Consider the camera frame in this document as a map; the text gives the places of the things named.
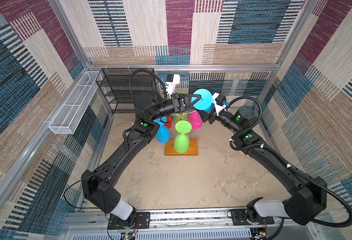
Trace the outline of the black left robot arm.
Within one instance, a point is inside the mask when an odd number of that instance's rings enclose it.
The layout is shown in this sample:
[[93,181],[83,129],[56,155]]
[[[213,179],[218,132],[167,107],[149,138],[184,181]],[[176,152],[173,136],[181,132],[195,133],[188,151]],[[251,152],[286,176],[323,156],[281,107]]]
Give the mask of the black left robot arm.
[[173,94],[169,100],[162,101],[148,93],[140,94],[135,102],[135,121],[123,132],[123,143],[95,170],[82,174],[85,199],[131,226],[137,219],[136,209],[114,188],[116,182],[134,157],[156,136],[160,128],[157,119],[184,113],[201,99],[201,95]]

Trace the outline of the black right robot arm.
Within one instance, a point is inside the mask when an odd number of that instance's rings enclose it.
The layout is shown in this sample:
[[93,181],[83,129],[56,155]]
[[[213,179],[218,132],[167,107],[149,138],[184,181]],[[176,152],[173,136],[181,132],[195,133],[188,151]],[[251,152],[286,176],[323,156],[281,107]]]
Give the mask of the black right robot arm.
[[326,208],[327,183],[320,177],[312,178],[295,166],[284,160],[264,139],[256,134],[251,125],[256,123],[255,110],[249,106],[242,106],[236,112],[221,111],[216,114],[198,111],[204,122],[212,124],[218,121],[234,133],[245,131],[230,140],[231,148],[250,156],[287,189],[290,197],[283,200],[264,200],[256,198],[247,204],[246,214],[251,224],[259,223],[262,218],[279,217],[291,219],[300,225],[314,221],[314,218]]

